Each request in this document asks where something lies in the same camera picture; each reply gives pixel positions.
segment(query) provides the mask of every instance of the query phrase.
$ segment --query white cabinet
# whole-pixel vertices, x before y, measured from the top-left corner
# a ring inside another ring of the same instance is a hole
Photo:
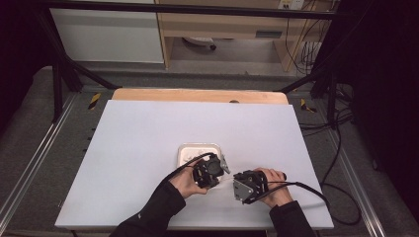
[[[163,63],[155,13],[51,9],[51,14],[73,60]]]

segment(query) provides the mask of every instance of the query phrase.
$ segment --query hand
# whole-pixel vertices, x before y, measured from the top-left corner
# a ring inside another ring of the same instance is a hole
[[[199,162],[195,161],[190,164],[192,167],[185,167],[179,174],[173,177],[169,182],[178,189],[184,199],[190,197],[191,195],[200,194],[205,195],[208,189],[201,189],[194,181],[192,175],[193,167]]]
[[[279,186],[281,183],[269,183],[269,182],[283,182],[285,181],[284,173],[281,171],[276,171],[273,169],[264,169],[264,168],[258,168],[255,171],[262,171],[265,173],[266,178],[268,179],[268,189],[271,190],[277,186]],[[270,208],[274,207],[275,205],[281,206],[283,204],[286,204],[288,202],[293,201],[293,198],[291,197],[291,194],[287,187],[280,188],[273,193],[269,194],[266,197],[263,197],[261,199],[262,202],[264,202],[266,205],[268,205]]]

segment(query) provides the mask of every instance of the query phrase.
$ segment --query black sleeve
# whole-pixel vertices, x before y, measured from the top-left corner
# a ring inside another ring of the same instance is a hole
[[[110,237],[158,237],[166,232],[170,218],[186,203],[170,182],[156,191],[136,215],[121,223]]]
[[[274,206],[269,212],[278,236],[315,236],[298,202],[292,201],[282,206]]]

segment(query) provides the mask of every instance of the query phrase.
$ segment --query person's left hand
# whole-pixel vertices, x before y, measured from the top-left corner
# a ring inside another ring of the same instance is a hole
[[[173,177],[169,182],[178,189],[179,193],[181,193],[184,199],[190,197],[191,195],[200,194],[205,195],[208,189],[201,189],[194,181],[194,177],[192,175],[193,167],[199,162],[195,161],[191,163],[189,166],[185,167],[179,174]]]

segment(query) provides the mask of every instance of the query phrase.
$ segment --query metal rail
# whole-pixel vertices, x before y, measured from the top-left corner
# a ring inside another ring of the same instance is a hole
[[[314,102],[324,122],[327,122],[326,109],[323,105],[323,102],[321,100],[314,100]],[[329,129],[328,132],[332,139],[334,148],[337,149],[339,142],[337,132],[331,129]],[[373,205],[371,204],[370,199],[364,190],[364,187],[358,178],[357,173],[352,167],[351,161],[343,145],[341,146],[339,158],[342,171],[346,177],[346,180],[348,181],[348,185],[352,194],[354,195],[354,198],[358,201],[363,214],[364,222],[370,232],[370,235],[372,237],[384,237],[385,232],[381,226],[381,222],[378,219],[376,211],[374,210]]]
[[[215,7],[195,5],[171,4],[146,4],[146,3],[116,3],[92,1],[63,1],[39,0],[37,4],[46,8],[77,9],[95,11],[119,12],[149,12],[149,13],[178,13],[178,14],[203,14],[224,16],[247,16],[290,19],[320,19],[320,20],[345,20],[355,17],[346,13],[311,12],[281,9]]]
[[[2,236],[3,232],[6,230],[6,227],[9,224],[10,220],[12,219],[13,214],[18,208],[32,180],[37,174],[37,171],[40,168],[46,154],[48,153],[49,148],[51,147],[53,141],[55,140],[56,136],[61,130],[62,125],[64,124],[65,120],[67,119],[71,111],[72,105],[77,97],[78,97],[78,94],[73,93],[73,94],[70,94],[70,96],[67,98],[67,101],[64,104],[64,110],[61,117],[58,119],[57,122],[53,123],[49,127],[48,132],[43,138],[40,146],[38,147],[31,161],[29,162],[27,168],[25,169],[24,173],[22,174],[21,178],[16,184],[15,188],[10,192],[9,196],[7,197],[3,206],[1,207],[0,209],[0,236]]]

